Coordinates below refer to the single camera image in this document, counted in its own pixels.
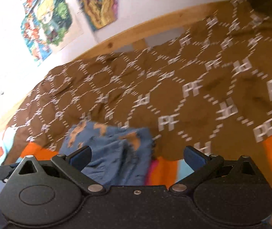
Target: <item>blue towel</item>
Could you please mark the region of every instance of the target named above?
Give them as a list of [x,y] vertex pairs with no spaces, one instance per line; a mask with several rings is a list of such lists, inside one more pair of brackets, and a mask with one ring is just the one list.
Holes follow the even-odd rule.
[[83,174],[105,187],[145,184],[153,145],[148,128],[81,121],[68,131],[59,153],[69,155],[86,145],[92,150],[92,159]]

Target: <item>wooden headboard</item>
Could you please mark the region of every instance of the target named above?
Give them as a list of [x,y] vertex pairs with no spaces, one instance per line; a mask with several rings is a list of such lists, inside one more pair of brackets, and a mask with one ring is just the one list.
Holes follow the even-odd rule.
[[[228,2],[221,1],[192,6],[146,21],[101,42],[79,57],[92,58],[108,54],[126,45],[132,45],[134,50],[145,49],[148,47],[145,38],[179,27],[188,29],[191,24],[213,14],[226,3]],[[17,102],[0,119],[0,132],[6,128],[7,123],[10,121],[23,100],[24,99]]]

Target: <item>screw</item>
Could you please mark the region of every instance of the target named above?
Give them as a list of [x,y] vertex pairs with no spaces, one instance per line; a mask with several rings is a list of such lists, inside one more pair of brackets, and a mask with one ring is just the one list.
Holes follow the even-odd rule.
[[88,186],[90,192],[99,192],[103,189],[103,186],[100,184],[92,184]]
[[176,192],[183,192],[183,191],[185,191],[187,189],[187,187],[186,187],[186,185],[184,185],[184,184],[174,184],[173,186],[172,186],[172,190],[173,191],[176,191]]
[[135,190],[134,194],[141,194],[141,191],[140,190]]

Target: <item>blue cloth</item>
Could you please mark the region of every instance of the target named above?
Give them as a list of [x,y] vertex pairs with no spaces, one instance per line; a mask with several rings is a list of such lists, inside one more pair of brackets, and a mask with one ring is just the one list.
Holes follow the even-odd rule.
[[[77,133],[71,147],[71,133],[74,125],[63,141],[60,154],[69,155],[80,145],[92,150],[91,162],[82,173],[106,187],[111,185],[144,185],[150,166],[153,140],[148,128],[118,128],[107,126],[105,134],[100,136],[100,129],[94,129],[95,122],[87,122],[86,127]],[[134,150],[128,139],[121,139],[129,133],[136,133],[140,141]]]
[[192,174],[194,171],[193,169],[186,164],[184,159],[181,159],[178,161],[178,173],[175,182],[177,183],[178,181],[184,179],[185,177],[189,176]]

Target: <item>brown patterned blanket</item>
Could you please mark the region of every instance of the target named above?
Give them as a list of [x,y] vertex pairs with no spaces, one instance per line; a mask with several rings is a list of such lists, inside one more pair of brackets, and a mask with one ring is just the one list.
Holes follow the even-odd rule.
[[18,129],[5,163],[29,142],[59,150],[85,117],[150,128],[155,155],[168,160],[186,145],[250,155],[272,184],[262,144],[272,135],[272,18],[231,0],[163,45],[52,69],[10,121]]

